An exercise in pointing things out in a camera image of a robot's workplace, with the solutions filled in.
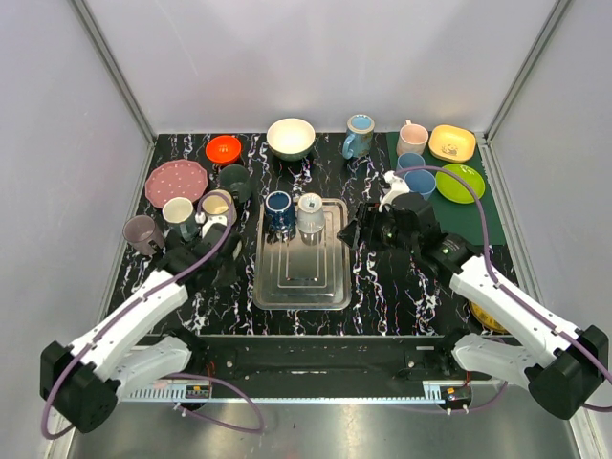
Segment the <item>cream mug black handle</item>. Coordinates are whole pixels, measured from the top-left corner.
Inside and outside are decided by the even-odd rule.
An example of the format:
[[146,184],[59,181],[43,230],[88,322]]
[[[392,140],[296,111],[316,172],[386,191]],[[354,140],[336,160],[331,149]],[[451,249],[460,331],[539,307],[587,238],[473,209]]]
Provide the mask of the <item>cream mug black handle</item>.
[[229,217],[235,212],[235,205],[231,194],[224,189],[215,189],[205,194],[199,204],[206,217],[225,216]]

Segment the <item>grey blue mug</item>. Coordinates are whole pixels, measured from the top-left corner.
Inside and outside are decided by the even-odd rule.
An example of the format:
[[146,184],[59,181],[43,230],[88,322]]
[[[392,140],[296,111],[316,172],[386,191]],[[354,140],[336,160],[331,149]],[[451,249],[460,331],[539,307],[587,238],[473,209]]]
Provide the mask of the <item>grey blue mug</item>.
[[198,234],[194,206],[186,197],[175,197],[167,201],[162,208],[162,215],[169,227],[184,241],[189,242]]

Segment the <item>navy blue mug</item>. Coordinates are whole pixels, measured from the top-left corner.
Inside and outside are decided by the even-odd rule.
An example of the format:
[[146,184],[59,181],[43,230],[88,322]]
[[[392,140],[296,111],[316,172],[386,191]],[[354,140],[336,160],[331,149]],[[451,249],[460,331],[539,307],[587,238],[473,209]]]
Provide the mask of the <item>navy blue mug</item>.
[[278,190],[268,194],[264,210],[271,230],[284,232],[295,227],[295,205],[287,192]]

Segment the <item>pink lilac mug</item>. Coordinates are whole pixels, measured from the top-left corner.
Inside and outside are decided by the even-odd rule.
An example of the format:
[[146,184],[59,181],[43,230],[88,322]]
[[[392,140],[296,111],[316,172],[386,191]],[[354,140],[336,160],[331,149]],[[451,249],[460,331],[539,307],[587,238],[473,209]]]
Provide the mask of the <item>pink lilac mug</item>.
[[125,241],[138,253],[153,256],[165,246],[164,235],[156,221],[147,215],[136,215],[123,226]]

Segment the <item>dark grey mug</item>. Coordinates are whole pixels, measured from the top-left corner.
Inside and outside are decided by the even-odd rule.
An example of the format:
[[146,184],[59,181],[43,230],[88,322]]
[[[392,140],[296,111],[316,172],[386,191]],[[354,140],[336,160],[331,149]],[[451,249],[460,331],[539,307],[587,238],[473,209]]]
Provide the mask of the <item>dark grey mug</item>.
[[240,204],[251,198],[251,176],[249,171],[240,164],[227,165],[219,174],[220,187],[228,191]]

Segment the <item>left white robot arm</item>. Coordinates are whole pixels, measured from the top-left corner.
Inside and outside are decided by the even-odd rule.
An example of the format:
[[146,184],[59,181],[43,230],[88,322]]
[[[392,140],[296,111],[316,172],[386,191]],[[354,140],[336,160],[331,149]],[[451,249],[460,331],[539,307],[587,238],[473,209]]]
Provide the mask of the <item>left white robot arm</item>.
[[202,288],[234,282],[241,250],[240,235],[221,223],[191,243],[172,236],[164,253],[154,255],[147,279],[112,314],[68,345],[51,342],[40,355],[43,436],[60,436],[48,428],[52,410],[88,433],[109,418],[123,396],[171,374],[194,379],[207,372],[205,343],[185,328],[169,330],[144,351],[133,347]]

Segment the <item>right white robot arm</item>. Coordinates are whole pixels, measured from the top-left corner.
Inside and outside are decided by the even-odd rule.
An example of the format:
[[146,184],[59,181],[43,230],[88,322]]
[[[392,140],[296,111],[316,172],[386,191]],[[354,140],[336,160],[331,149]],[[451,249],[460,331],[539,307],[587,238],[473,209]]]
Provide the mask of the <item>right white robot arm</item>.
[[442,231],[432,205],[419,194],[360,204],[337,238],[353,250],[407,252],[421,271],[478,305],[518,342],[454,333],[434,355],[443,378],[487,374],[526,389],[548,413],[569,420],[609,377],[604,331],[595,325],[580,329],[522,292],[466,239]]

